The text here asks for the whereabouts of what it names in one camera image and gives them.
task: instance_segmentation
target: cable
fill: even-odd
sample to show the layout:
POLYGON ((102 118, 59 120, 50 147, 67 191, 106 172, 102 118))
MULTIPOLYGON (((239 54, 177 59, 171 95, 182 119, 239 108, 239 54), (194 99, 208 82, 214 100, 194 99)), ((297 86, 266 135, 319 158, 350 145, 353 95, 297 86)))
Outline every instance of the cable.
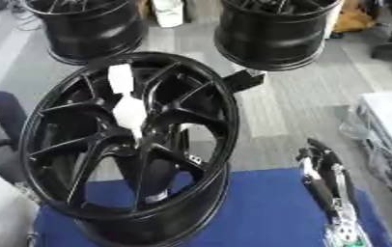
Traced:
POLYGON ((39 24, 33 28, 27 28, 26 26, 34 21, 39 21, 36 16, 32 13, 29 13, 27 16, 20 16, 21 14, 25 14, 28 11, 20 5, 18 0, 9 0, 9 9, 10 13, 12 14, 13 18, 18 22, 16 28, 20 31, 35 31, 42 28, 42 25, 39 24))

